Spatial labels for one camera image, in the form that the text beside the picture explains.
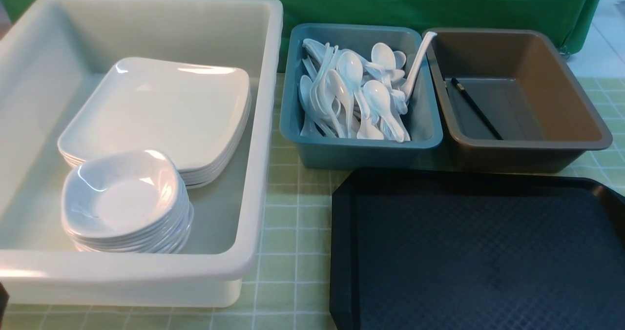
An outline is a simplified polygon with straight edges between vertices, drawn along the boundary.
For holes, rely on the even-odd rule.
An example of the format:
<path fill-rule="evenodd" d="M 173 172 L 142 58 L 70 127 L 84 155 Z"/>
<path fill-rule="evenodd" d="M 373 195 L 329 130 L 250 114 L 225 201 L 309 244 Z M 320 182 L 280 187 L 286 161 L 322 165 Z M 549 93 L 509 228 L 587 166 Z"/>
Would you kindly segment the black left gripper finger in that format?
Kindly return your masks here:
<path fill-rule="evenodd" d="M 0 321 L 4 319 L 4 315 L 8 306 L 9 294 L 6 288 L 0 283 Z"/>

